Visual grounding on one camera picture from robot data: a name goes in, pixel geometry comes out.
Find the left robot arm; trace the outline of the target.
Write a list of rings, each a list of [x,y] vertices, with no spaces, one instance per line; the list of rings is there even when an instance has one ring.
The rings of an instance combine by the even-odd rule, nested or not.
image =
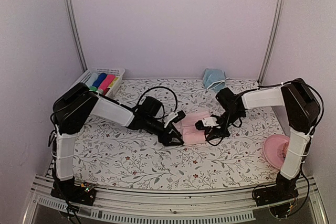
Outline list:
[[[164,146],[183,145],[183,137],[175,124],[185,118],[184,111],[174,109],[169,115],[157,117],[164,110],[162,102],[144,92],[132,108],[90,90],[78,82],[56,100],[50,120],[54,131],[49,141],[53,146],[54,174],[60,183],[57,190],[67,200],[78,195],[74,179],[75,141],[89,116],[99,116],[130,130],[144,130],[157,136]]]

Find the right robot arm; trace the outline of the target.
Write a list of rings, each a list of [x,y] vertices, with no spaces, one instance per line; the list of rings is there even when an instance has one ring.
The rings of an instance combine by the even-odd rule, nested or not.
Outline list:
[[[224,88],[216,95],[216,100],[225,112],[202,118],[195,126],[203,130],[205,140],[222,140],[230,135],[228,128],[245,117],[246,111],[263,107],[283,107],[290,130],[290,140],[284,163],[276,178],[276,186],[271,196],[276,201],[284,200],[291,194],[302,166],[309,153],[311,140],[324,115],[324,101],[318,91],[302,78],[279,84],[259,86],[255,89],[233,93]]]

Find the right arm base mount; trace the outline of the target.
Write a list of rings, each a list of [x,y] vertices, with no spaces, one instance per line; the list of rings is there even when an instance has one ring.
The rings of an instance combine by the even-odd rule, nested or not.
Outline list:
[[[273,186],[258,185],[251,194],[257,206],[278,203],[299,196],[296,185],[289,183],[276,183]]]

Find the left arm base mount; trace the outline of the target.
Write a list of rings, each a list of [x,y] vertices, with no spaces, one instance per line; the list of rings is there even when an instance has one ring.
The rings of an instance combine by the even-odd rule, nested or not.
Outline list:
[[[87,189],[75,184],[75,179],[55,180],[51,196],[68,202],[74,202],[82,205],[93,206],[97,191],[95,189]]]

